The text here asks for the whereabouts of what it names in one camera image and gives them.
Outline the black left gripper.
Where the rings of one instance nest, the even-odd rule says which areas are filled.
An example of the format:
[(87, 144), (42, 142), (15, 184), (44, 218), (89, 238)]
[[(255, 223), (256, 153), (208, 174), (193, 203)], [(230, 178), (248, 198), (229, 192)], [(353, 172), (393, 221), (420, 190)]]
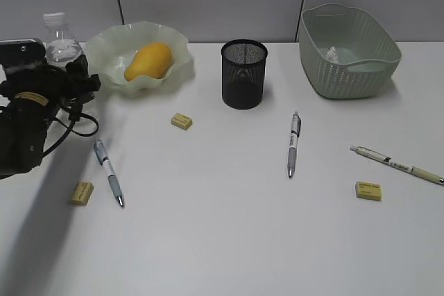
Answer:
[(59, 110), (82, 116), (84, 104), (101, 87), (99, 76), (88, 74), (84, 55), (63, 68), (43, 55), (2, 55), (1, 66), (6, 75), (1, 96), (8, 99), (2, 116), (55, 116)]

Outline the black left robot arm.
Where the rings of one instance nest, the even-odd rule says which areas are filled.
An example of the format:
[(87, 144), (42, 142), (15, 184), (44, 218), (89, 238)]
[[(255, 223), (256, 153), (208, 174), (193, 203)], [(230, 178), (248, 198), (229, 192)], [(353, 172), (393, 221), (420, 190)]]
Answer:
[[(88, 73), (85, 55), (62, 69), (46, 62), (29, 68), (6, 71), (1, 96), (8, 104), (1, 107), (1, 178), (27, 173), (53, 152), (74, 131), (81, 119), (99, 122), (83, 112), (84, 104), (100, 89), (98, 75)], [(49, 148), (45, 141), (59, 111), (68, 114), (65, 132)]]

